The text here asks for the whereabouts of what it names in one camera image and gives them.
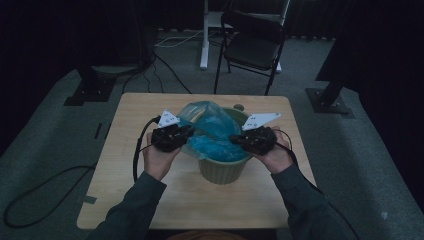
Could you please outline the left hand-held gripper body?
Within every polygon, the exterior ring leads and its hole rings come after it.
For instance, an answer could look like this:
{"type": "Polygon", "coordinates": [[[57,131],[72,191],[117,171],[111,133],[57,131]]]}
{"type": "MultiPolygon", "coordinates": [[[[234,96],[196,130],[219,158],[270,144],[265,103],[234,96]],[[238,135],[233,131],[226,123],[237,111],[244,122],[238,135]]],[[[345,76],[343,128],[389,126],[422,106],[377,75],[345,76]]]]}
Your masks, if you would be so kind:
{"type": "Polygon", "coordinates": [[[160,116],[158,127],[153,130],[151,143],[162,152],[172,152],[184,145],[179,127],[180,119],[165,109],[160,116]]]}

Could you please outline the green ribbed trash bin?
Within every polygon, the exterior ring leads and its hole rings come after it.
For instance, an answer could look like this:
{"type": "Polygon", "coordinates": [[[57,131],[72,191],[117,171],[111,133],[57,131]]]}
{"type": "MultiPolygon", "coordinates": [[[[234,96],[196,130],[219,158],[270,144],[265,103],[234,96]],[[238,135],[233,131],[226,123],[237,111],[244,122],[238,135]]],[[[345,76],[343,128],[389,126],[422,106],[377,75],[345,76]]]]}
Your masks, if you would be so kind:
{"type": "MultiPolygon", "coordinates": [[[[242,126],[248,115],[236,108],[225,107],[224,111],[239,125],[242,126]]],[[[203,159],[199,160],[199,168],[201,175],[209,182],[226,185],[236,181],[246,163],[251,159],[249,154],[245,154],[243,158],[240,158],[238,161],[233,162],[220,162],[213,159],[203,159]]]]}

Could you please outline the blue plastic trash bag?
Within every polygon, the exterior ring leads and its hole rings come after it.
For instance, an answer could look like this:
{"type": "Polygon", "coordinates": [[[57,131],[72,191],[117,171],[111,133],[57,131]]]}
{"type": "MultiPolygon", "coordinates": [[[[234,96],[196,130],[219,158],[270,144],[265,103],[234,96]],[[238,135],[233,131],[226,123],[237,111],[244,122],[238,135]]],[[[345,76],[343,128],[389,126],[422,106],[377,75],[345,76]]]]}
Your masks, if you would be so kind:
{"type": "Polygon", "coordinates": [[[240,125],[218,104],[198,101],[186,105],[177,116],[180,126],[190,125],[194,134],[182,151],[197,159],[235,162],[248,154],[229,140],[230,135],[241,135],[240,125]]]}

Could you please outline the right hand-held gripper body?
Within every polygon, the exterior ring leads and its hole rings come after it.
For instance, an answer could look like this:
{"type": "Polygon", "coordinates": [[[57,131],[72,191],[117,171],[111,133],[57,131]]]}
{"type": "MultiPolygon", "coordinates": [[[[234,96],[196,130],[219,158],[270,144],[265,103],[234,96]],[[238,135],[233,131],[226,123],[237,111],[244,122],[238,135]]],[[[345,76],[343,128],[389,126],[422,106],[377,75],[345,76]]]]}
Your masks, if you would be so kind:
{"type": "Polygon", "coordinates": [[[242,148],[250,153],[265,155],[273,149],[277,142],[276,136],[270,127],[270,123],[281,116],[280,113],[254,113],[251,114],[242,126],[244,134],[241,137],[242,148]]]}

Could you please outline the black stand base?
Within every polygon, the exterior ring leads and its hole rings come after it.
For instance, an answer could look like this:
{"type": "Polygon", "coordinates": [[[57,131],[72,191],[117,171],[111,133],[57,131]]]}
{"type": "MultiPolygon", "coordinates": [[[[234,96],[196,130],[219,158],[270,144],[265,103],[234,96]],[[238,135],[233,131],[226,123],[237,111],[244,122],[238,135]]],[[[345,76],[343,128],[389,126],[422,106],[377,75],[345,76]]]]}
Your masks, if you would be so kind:
{"type": "Polygon", "coordinates": [[[110,98],[117,77],[110,73],[98,73],[92,67],[78,68],[81,81],[65,106],[82,106],[86,102],[107,102],[110,98]]]}
{"type": "Polygon", "coordinates": [[[340,96],[343,85],[329,82],[325,88],[306,88],[306,94],[315,113],[337,114],[344,119],[354,119],[352,109],[340,96]]]}

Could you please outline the person's left hand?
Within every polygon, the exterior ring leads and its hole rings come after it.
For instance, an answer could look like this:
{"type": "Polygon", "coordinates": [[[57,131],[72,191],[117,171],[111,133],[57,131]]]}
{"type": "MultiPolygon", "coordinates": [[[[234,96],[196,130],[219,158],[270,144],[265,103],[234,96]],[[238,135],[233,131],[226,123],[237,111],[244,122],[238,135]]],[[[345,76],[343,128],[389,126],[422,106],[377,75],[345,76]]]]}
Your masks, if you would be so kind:
{"type": "Polygon", "coordinates": [[[144,159],[144,171],[158,181],[161,181],[169,172],[172,162],[181,151],[180,148],[172,152],[162,152],[152,145],[152,133],[149,132],[146,136],[149,144],[142,153],[144,159]]]}

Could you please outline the person's right hand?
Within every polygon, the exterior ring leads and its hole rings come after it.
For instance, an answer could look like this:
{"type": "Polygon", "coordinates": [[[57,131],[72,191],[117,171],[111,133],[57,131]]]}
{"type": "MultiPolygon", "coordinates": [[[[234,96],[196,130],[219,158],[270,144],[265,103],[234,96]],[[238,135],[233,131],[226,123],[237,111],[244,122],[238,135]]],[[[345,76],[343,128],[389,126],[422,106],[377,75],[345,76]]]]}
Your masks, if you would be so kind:
{"type": "Polygon", "coordinates": [[[293,164],[293,160],[286,151],[290,147],[290,143],[284,138],[281,129],[278,126],[272,127],[272,130],[277,138],[278,145],[275,146],[267,154],[256,158],[264,164],[271,174],[278,174],[293,164]]]}

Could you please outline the black folding chair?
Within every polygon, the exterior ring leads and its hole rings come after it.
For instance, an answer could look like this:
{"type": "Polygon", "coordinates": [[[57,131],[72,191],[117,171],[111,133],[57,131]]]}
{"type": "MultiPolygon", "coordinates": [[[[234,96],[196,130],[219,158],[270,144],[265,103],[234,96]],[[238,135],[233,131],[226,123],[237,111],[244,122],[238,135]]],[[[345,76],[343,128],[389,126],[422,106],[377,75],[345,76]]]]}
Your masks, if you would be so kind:
{"type": "Polygon", "coordinates": [[[220,17],[223,37],[218,56],[214,93],[217,93],[222,60],[227,70],[239,68],[266,76],[267,96],[274,82],[286,40],[286,29],[278,21],[239,12],[226,11],[220,17]]]}

